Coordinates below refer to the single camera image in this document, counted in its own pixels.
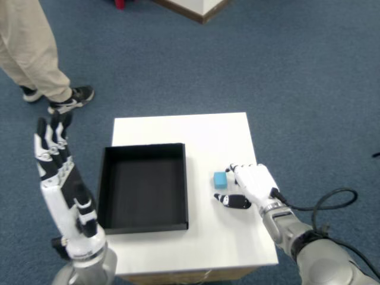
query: black tray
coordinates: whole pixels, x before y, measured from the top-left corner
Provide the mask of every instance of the black tray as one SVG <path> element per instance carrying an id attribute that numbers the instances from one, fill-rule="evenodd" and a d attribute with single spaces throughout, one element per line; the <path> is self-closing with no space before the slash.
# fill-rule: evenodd
<path id="1" fill-rule="evenodd" d="M 106 147 L 98 221 L 106 234 L 186 230 L 184 144 Z"/>

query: black sneaker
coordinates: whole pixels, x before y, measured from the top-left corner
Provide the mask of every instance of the black sneaker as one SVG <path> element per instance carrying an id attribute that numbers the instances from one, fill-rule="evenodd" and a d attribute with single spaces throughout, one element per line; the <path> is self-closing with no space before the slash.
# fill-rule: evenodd
<path id="1" fill-rule="evenodd" d="M 28 103 L 35 103 L 43 96 L 38 90 L 32 90 L 25 86 L 20 86 L 24 92 L 23 99 Z"/>
<path id="2" fill-rule="evenodd" d="M 63 114 L 74 108 L 83 107 L 94 97 L 94 94 L 94 89 L 91 86 L 72 88 L 72 94 L 69 99 L 64 102 L 50 101 L 47 111 L 50 114 L 53 114 L 55 111 Z"/>

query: sneaker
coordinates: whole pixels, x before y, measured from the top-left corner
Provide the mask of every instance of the sneaker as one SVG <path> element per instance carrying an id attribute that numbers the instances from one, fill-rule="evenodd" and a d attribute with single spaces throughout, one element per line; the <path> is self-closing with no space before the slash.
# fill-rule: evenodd
<path id="1" fill-rule="evenodd" d="M 35 103 L 43 96 L 38 90 L 32 90 L 25 86 L 20 86 L 23 90 L 23 99 L 28 103 Z"/>
<path id="2" fill-rule="evenodd" d="M 83 107 L 94 97 L 94 94 L 95 92 L 91 86 L 72 88 L 72 94 L 69 99 L 64 102 L 50 101 L 47 111 L 50 114 L 53 114 L 55 111 L 63 114 L 74 108 Z"/>

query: black cable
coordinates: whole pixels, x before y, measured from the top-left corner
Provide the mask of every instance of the black cable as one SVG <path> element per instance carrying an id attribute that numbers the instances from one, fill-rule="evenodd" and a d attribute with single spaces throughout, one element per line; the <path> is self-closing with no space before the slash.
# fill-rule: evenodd
<path id="1" fill-rule="evenodd" d="M 345 202 L 345 203 L 342 203 L 342 204 L 337 204 L 337 205 L 332 205 L 332 206 L 322 206 L 322 204 L 326 200 L 328 200 L 332 196 L 334 196 L 338 193 L 342 193 L 342 192 L 352 193 L 353 198 L 351 200 Z M 344 246 L 344 247 L 348 248 L 349 250 L 353 251 L 354 253 L 356 253 L 357 256 L 359 256 L 365 262 L 365 264 L 367 264 L 367 266 L 372 270 L 372 272 L 380 279 L 379 271 L 375 268 L 375 266 L 373 266 L 373 264 L 368 260 L 368 258 L 366 258 L 365 255 L 362 254 L 358 249 L 356 249 L 354 246 L 352 246 L 348 243 L 343 242 L 342 240 L 338 240 L 338 239 L 334 239 L 332 237 L 329 237 L 328 233 L 327 233 L 327 229 L 328 229 L 327 226 L 323 226 L 322 229 L 318 229 L 316 226 L 316 215 L 318 213 L 318 210 L 335 210 L 335 209 L 344 208 L 348 205 L 351 205 L 352 203 L 354 203 L 357 200 L 357 197 L 358 197 L 358 194 L 354 189 L 350 189 L 350 188 L 335 189 L 335 190 L 327 193 L 326 195 L 324 195 L 321 199 L 319 199 L 314 207 L 297 207 L 297 206 L 291 205 L 290 203 L 287 202 L 285 197 L 276 188 L 272 189 L 271 196 L 279 199 L 283 204 L 287 205 L 288 207 L 290 207 L 294 210 L 313 211 L 312 216 L 311 216 L 313 231 L 316 234 L 320 235 L 322 238 L 329 239 L 329 240 L 335 242 L 336 244 Z"/>

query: person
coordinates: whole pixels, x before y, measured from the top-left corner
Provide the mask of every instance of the person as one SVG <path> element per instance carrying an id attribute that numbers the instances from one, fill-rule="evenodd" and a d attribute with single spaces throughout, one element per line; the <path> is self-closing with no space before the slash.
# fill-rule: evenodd
<path id="1" fill-rule="evenodd" d="M 70 87 L 58 68 L 54 35 L 39 0 L 0 0 L 0 67 L 33 103 L 45 96 L 48 112 L 66 113 L 94 97 L 91 86 Z"/>

